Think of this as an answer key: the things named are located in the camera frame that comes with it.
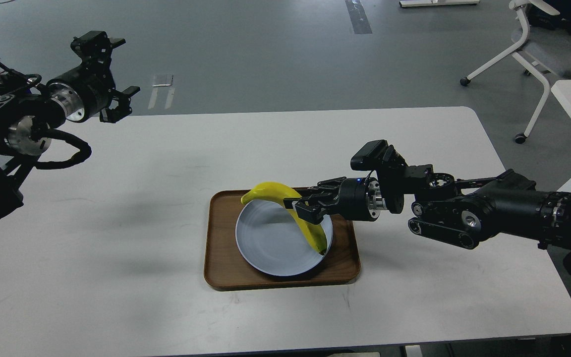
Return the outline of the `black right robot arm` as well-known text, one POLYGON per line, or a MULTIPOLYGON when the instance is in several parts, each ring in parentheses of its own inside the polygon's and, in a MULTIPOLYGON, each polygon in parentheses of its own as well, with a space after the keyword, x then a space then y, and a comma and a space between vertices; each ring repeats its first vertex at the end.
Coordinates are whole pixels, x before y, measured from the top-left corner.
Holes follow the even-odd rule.
POLYGON ((571 192, 537 191, 535 181, 511 169, 496 177, 456 179, 432 165, 408 165, 385 140, 365 144, 350 165, 376 177, 320 181, 300 197, 284 198, 284 206, 312 224, 335 214, 373 222, 383 210, 401 213, 405 196, 412 195, 408 228, 415 235, 465 249, 500 233, 532 239, 540 249, 566 249, 563 265, 571 275, 571 192))

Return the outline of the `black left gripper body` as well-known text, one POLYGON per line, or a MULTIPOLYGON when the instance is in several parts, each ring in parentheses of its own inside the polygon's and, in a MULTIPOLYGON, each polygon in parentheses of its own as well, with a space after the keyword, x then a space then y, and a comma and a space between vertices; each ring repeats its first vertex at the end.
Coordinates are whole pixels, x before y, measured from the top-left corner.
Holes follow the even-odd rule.
POLYGON ((93 115, 115 122, 110 109, 115 81, 109 62, 86 62, 48 81, 52 99, 61 105, 65 119, 81 123, 93 115))

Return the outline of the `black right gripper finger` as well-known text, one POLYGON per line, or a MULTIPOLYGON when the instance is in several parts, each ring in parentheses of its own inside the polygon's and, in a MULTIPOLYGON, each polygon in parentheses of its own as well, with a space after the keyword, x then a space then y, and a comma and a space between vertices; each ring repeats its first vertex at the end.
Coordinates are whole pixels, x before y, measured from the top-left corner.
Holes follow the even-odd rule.
POLYGON ((331 191, 297 191, 300 197, 294 194, 283 199, 286 209, 292 209, 297 217, 310 222, 320 224, 326 215, 336 213, 338 193, 331 191))
POLYGON ((316 185, 306 188, 307 195, 330 194, 337 195, 340 187, 347 177, 336 177, 329 180, 318 181, 316 185))

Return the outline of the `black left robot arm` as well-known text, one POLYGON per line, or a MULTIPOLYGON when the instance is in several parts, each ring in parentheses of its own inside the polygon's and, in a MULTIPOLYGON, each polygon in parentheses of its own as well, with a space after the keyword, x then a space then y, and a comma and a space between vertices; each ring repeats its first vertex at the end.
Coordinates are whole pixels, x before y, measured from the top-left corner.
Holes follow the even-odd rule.
POLYGON ((61 131, 62 124, 95 115, 116 123, 132 113, 140 88, 118 91, 110 69, 113 50, 124 43, 102 30, 73 38, 81 63, 46 84, 0 60, 0 219, 23 205, 20 186, 33 169, 68 169, 91 156, 88 142, 61 131))

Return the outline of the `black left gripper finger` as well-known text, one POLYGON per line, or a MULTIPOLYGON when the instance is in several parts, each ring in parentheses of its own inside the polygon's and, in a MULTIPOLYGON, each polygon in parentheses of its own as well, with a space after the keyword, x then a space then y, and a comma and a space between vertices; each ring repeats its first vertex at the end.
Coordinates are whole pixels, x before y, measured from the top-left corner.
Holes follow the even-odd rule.
POLYGON ((124 44, 124 38, 110 38, 105 31, 91 30, 73 38, 70 48, 81 59, 81 67, 101 70, 110 68, 113 50, 124 44))
POLYGON ((140 92, 140 86, 130 86, 124 91, 117 91, 116 89, 110 89, 110 103, 112 101, 117 102, 115 108, 105 107, 100 111, 100 122, 104 123, 117 123, 126 116, 131 115, 133 109, 131 108, 131 98, 140 92))

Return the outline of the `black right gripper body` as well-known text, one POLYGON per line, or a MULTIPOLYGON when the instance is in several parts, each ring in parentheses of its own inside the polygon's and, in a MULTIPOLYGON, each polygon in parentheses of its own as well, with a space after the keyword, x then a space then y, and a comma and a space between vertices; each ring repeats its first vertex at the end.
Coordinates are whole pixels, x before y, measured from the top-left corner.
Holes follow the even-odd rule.
POLYGON ((378 193, 379 183, 376 178, 345 178, 339 185, 333 214, 348 221, 374 222, 381 210, 376 203, 378 193))

